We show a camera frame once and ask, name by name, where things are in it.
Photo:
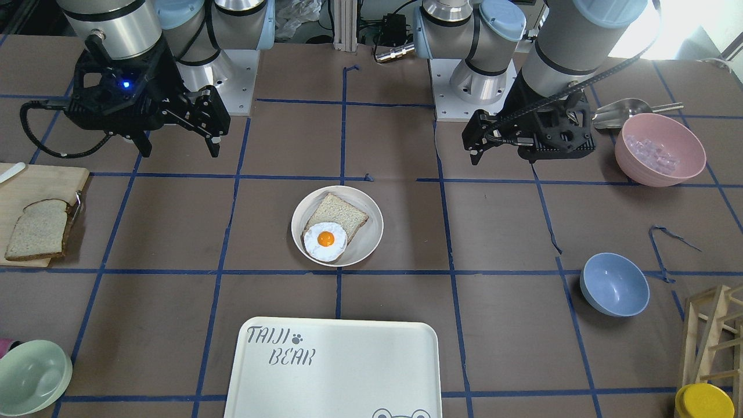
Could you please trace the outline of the black power adapter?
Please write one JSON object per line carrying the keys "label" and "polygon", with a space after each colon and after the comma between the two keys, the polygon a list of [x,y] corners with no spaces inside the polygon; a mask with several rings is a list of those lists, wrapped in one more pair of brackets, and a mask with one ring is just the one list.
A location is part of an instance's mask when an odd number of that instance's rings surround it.
{"label": "black power adapter", "polygon": [[377,46],[398,47],[409,42],[406,16],[400,13],[388,13],[381,21],[380,30],[375,37]]}

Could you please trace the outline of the bread slice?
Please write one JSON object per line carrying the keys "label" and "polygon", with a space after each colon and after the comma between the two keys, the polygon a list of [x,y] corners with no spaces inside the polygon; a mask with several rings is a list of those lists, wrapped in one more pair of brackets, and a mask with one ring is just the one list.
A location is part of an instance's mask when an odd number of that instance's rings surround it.
{"label": "bread slice", "polygon": [[71,206],[61,199],[45,199],[26,206],[14,225],[3,257],[14,262],[63,257],[71,229],[70,211]]}
{"label": "bread slice", "polygon": [[304,232],[316,224],[331,222],[345,230],[347,242],[350,243],[368,220],[369,215],[366,212],[334,193],[327,193],[306,222]]}

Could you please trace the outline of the pink cloth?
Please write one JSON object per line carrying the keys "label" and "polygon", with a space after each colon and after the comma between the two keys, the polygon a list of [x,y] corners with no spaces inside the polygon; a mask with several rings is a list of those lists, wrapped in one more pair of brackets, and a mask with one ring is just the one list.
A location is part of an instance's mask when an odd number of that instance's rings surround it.
{"label": "pink cloth", "polygon": [[10,350],[18,347],[22,342],[11,338],[0,339],[0,358],[2,359]]}

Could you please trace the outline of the wooden cutting board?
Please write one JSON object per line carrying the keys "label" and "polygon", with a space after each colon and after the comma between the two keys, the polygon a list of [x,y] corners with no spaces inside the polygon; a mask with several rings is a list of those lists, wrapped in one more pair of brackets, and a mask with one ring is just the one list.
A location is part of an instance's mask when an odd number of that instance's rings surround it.
{"label": "wooden cutting board", "polygon": [[[67,255],[67,238],[73,225],[73,212],[90,177],[90,170],[82,167],[65,167],[26,163],[2,163],[1,186],[1,244],[2,267],[19,266],[46,268],[53,260]],[[62,252],[51,251],[52,257],[34,260],[7,260],[5,254],[11,242],[16,223],[30,212],[29,206],[40,201],[66,202],[67,225],[63,235],[55,237]]]}

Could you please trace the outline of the yellow lid container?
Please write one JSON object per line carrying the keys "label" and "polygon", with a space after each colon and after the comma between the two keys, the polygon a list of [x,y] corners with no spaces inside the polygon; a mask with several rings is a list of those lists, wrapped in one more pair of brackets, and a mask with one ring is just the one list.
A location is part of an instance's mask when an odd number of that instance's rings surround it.
{"label": "yellow lid container", "polygon": [[676,393],[675,417],[735,417],[735,406],[721,388],[693,383]]}

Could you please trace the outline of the fried egg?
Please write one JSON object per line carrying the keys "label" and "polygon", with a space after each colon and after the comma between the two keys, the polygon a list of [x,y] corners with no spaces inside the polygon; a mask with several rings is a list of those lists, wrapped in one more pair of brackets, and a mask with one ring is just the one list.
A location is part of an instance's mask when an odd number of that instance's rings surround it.
{"label": "fried egg", "polygon": [[348,235],[340,224],[320,222],[302,235],[307,254],[321,262],[334,262],[345,252]]}

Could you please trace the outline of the white round plate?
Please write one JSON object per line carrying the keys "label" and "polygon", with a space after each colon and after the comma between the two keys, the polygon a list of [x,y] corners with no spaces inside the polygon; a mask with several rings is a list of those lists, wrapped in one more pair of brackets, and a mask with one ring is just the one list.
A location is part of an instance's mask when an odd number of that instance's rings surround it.
{"label": "white round plate", "polygon": [[[368,219],[356,230],[356,233],[350,235],[350,242],[345,251],[336,260],[326,262],[311,257],[304,246],[303,235],[311,215],[329,194],[354,206],[358,211],[366,214]],[[290,220],[289,231],[298,251],[307,259],[319,265],[341,268],[358,264],[376,250],[383,236],[384,220],[380,207],[371,196],[353,187],[333,185],[314,190],[297,204]]]}

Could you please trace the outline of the green bowl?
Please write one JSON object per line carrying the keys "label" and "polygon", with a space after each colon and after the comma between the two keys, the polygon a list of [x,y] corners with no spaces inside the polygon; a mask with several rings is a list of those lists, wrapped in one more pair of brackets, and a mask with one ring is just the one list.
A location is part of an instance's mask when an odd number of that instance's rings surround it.
{"label": "green bowl", "polygon": [[31,415],[52,405],[73,375],[69,355],[48,340],[32,340],[11,349],[1,360],[2,416]]}

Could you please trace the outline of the wooden rack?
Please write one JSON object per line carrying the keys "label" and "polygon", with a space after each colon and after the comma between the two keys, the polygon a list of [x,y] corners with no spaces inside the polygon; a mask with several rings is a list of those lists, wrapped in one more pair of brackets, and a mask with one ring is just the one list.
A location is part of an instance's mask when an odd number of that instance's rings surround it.
{"label": "wooden rack", "polygon": [[[741,286],[718,285],[687,297],[677,387],[732,382],[733,405],[741,403]],[[719,352],[731,349],[733,363],[714,371]]]}

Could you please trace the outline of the pink bowl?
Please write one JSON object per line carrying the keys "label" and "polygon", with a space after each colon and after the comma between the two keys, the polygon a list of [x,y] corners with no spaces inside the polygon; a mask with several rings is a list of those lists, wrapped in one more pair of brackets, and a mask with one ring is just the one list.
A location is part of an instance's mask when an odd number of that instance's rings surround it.
{"label": "pink bowl", "polygon": [[670,187],[699,175],[706,151],[680,122],[660,114],[628,119],[616,137],[615,160],[622,172],[648,187]]}

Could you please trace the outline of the bread slice on plate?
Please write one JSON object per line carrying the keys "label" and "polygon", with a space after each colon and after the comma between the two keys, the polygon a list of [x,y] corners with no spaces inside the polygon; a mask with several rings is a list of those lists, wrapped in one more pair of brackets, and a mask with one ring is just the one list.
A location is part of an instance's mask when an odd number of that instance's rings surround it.
{"label": "bread slice on plate", "polygon": [[366,212],[334,193],[327,193],[306,222],[304,232],[316,224],[331,222],[345,230],[347,242],[350,243],[368,220],[369,215]]}

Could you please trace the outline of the metal scoop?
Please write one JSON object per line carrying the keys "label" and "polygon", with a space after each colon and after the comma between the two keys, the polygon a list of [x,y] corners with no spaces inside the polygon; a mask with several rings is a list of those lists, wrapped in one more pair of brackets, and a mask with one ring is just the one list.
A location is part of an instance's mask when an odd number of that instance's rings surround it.
{"label": "metal scoop", "polygon": [[651,106],[638,98],[626,98],[598,108],[591,120],[595,129],[621,129],[630,117],[639,114],[658,114],[685,107],[682,102]]}

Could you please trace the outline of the white bear tray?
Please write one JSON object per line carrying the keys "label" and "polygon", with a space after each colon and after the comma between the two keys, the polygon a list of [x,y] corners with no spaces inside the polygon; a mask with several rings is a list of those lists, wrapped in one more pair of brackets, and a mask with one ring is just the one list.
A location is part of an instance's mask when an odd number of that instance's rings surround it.
{"label": "white bear tray", "polygon": [[442,415],[425,323],[257,316],[239,330],[226,417]]}

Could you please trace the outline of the aluminium frame post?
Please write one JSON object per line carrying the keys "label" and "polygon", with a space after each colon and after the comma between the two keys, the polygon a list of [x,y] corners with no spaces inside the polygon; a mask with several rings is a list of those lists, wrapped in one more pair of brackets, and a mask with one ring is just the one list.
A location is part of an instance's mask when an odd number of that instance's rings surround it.
{"label": "aluminium frame post", "polygon": [[334,21],[334,49],[346,53],[358,50],[358,1],[332,1]]}

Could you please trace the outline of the blue bowl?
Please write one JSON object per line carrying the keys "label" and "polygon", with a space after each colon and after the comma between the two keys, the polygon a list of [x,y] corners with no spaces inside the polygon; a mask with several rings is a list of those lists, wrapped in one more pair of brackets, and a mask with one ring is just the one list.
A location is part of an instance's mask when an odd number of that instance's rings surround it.
{"label": "blue bowl", "polygon": [[639,315],[650,301],[650,287],[642,270],[615,253],[587,259],[579,275],[579,288],[590,306],[615,318]]}

